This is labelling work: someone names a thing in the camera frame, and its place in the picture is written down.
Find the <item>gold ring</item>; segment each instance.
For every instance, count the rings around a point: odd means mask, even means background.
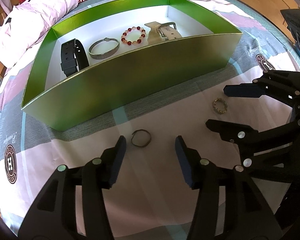
[[[225,109],[224,110],[220,110],[219,108],[217,108],[217,102],[221,102],[223,103]],[[224,114],[227,110],[228,110],[228,104],[226,101],[224,101],[222,98],[217,98],[216,100],[214,100],[212,102],[213,108],[214,110],[218,113],[218,114]]]

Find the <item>bronze ring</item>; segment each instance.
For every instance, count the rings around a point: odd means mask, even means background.
[[[146,144],[145,145],[137,145],[137,144],[134,144],[133,143],[133,138],[134,138],[134,136],[136,135],[136,133],[137,132],[140,132],[140,131],[142,131],[142,132],[146,132],[147,134],[149,134],[149,136],[150,136],[150,138],[149,138],[149,140],[146,142]],[[137,146],[137,147],[140,147],[140,148],[144,148],[144,147],[146,147],[150,142],[151,142],[151,133],[149,133],[147,130],[144,130],[144,129],[139,129],[139,130],[136,130],[136,131],[134,131],[133,133],[132,133],[132,138],[131,138],[131,143],[134,145],[134,146]]]

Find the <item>pillow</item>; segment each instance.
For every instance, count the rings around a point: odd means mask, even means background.
[[[3,65],[12,68],[51,26],[77,6],[78,0],[27,0],[14,6],[0,28]]]

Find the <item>beaded bracelet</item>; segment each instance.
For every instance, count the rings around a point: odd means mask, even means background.
[[[139,39],[137,41],[127,41],[126,40],[126,36],[129,32],[131,31],[135,31],[138,30],[141,32],[141,35],[139,37]],[[144,28],[141,28],[140,26],[138,27],[132,27],[132,28],[128,28],[128,30],[126,30],[122,36],[121,36],[121,41],[123,42],[123,44],[128,44],[129,46],[132,45],[137,45],[139,43],[141,43],[141,41],[143,40],[143,38],[146,36],[146,30]]]

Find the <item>silver bangle bracelet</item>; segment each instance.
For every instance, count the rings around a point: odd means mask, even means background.
[[[109,50],[109,51],[107,51],[107,52],[105,52],[105,53],[102,53],[102,54],[93,54],[93,53],[91,53],[92,49],[93,49],[97,44],[99,44],[99,43],[101,43],[101,42],[103,42],[103,41],[106,41],[106,42],[108,42],[108,41],[116,41],[116,42],[118,43],[118,45],[117,45],[114,49],[111,49],[111,50]],[[119,46],[120,46],[120,44],[119,44],[119,41],[118,41],[117,39],[104,38],[103,40],[97,41],[97,42],[93,43],[93,44],[90,46],[90,48],[89,48],[89,55],[90,55],[90,57],[92,57],[92,58],[94,58],[94,59],[105,59],[105,58],[107,58],[107,57],[112,56],[114,53],[116,53],[117,50],[119,49]]]

